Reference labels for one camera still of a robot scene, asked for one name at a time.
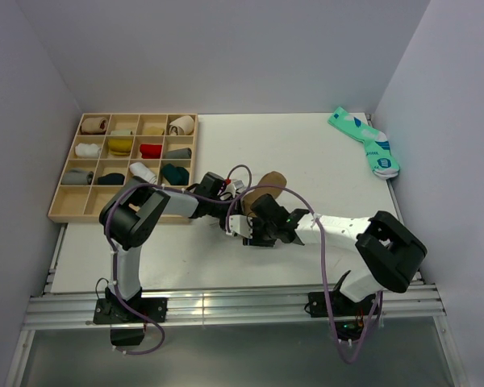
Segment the tan ribbed sock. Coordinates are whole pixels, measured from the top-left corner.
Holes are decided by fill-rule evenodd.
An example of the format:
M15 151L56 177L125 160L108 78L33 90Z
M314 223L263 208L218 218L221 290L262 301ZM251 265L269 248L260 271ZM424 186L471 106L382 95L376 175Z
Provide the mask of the tan ribbed sock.
M277 199L286 187L287 180L283 174L277 171L266 173L258 182L258 188L247 193L242 199L244 215L251 214L251 205L262 195L270 194Z

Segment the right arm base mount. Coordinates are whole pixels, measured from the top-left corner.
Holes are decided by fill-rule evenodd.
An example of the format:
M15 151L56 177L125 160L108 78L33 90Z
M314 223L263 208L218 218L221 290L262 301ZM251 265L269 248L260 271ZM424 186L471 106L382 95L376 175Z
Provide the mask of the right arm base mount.
M375 296L369 295L355 303L344 295L331 291L330 300L333 316L344 318L335 321L337 337L343 341L359 340L365 328L365 320L374 306ZM311 318L327 318L328 308L324 292L310 292L303 309Z

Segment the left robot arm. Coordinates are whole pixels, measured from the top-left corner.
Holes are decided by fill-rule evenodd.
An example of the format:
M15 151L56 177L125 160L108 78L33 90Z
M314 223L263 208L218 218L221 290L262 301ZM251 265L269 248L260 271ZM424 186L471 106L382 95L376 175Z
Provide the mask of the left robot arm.
M160 218L176 215L186 219L211 216L224 220L229 204L220 199L225 180L207 173L189 189L157 186L141 177L132 177L104 206L99 222L111 246L112 267L109 291L117 298L112 313L123 322L138 318L141 311L141 247Z

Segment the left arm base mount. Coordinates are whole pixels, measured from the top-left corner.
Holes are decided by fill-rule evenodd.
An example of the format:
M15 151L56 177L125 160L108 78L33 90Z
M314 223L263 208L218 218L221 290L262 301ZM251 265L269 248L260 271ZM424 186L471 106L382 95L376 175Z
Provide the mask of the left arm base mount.
M135 296L126 304L155 323L165 321L166 298ZM145 319L127 310L114 294L109 294L107 297L97 300L92 322L98 326L109 326L111 343L117 347L127 348L142 343L148 325Z

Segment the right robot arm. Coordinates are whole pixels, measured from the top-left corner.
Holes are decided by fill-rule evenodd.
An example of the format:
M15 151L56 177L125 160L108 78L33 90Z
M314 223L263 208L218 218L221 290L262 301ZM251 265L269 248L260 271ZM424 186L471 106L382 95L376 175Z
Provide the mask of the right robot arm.
M279 240L301 246L334 246L360 255L364 266L346 270L330 295L342 314L351 314L361 301L381 290L405 293L428 252L400 221L383 210L368 218L312 214L306 209L289 212L265 194L251 205L250 214L252 230L246 245L272 247Z

